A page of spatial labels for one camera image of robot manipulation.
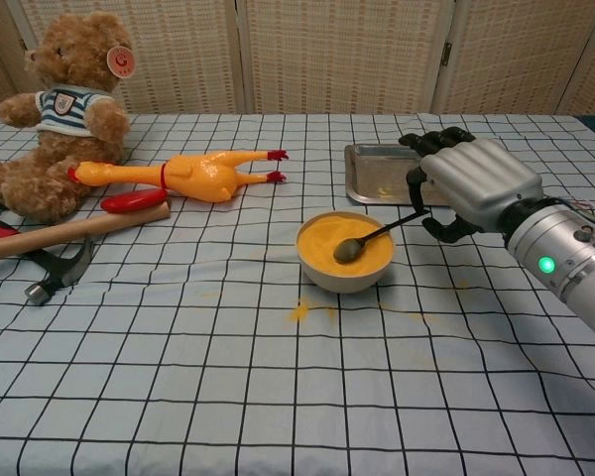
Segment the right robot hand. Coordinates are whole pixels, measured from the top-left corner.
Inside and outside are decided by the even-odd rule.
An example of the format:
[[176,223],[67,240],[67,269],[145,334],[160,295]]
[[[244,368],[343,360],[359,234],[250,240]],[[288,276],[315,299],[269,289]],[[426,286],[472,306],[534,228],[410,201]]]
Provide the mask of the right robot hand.
[[421,185],[430,182],[455,212],[447,225],[430,217],[422,221],[440,242],[455,243],[477,232],[509,236],[544,200],[540,175],[491,139],[452,126],[408,133],[399,143],[420,156],[406,175],[415,211],[424,212]]

